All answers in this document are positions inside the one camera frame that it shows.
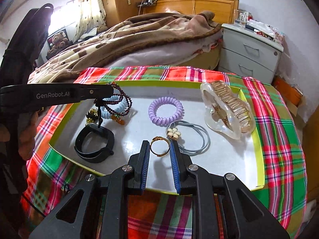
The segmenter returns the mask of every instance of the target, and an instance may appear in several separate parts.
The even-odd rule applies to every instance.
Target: finger
[[[30,124],[35,125],[38,121],[38,118],[39,118],[38,112],[35,112],[30,119]]]
[[[23,160],[28,161],[33,155],[33,149],[35,147],[35,140],[32,139],[29,142],[23,143],[19,146],[19,155]]]
[[[10,140],[10,133],[7,128],[0,124],[0,142],[7,142]]]
[[[19,139],[22,143],[25,143],[32,138],[34,138],[37,134],[37,127],[35,124],[28,126],[24,131],[21,132]]]

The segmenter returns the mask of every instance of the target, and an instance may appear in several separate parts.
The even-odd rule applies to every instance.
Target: silver bolt
[[[226,174],[226,179],[230,180],[230,181],[233,181],[235,179],[235,175],[233,175],[232,173],[227,173]]]
[[[122,167],[122,170],[123,170],[124,172],[129,172],[130,170],[132,170],[132,166],[130,166],[130,165],[124,165],[124,166]]]
[[[88,174],[87,176],[85,176],[85,180],[87,182],[90,182],[90,181],[92,181],[94,179],[95,179],[95,176],[93,174]]]
[[[196,164],[191,164],[188,169],[190,169],[191,171],[197,171],[198,170],[198,166]]]

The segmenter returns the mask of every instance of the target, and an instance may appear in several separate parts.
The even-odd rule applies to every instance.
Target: white drawer cabinet
[[[251,76],[271,83],[283,47],[247,29],[223,24],[224,42],[221,51],[221,71]]]

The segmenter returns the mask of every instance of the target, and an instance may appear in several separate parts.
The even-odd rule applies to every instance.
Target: plaid tablecloth
[[[192,67],[88,68],[77,83],[111,80],[178,80],[211,82],[224,80],[243,90],[252,106],[265,162],[265,187],[254,194],[279,220],[292,238],[297,237],[306,208],[306,167],[296,129],[279,93],[270,85],[250,77]],[[28,162],[28,190],[25,195],[48,214],[70,188],[86,174],[83,169],[50,149],[48,142],[70,108],[54,106],[38,127],[36,147]],[[42,217],[21,200],[31,229]],[[190,197],[146,191],[129,197],[130,239],[191,239],[192,203]]]

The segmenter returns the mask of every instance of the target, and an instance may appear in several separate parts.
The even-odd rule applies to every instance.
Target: clear plastic hair clip
[[[201,92],[206,106],[205,122],[211,129],[233,139],[255,129],[249,104],[237,98],[223,81],[202,83]]]

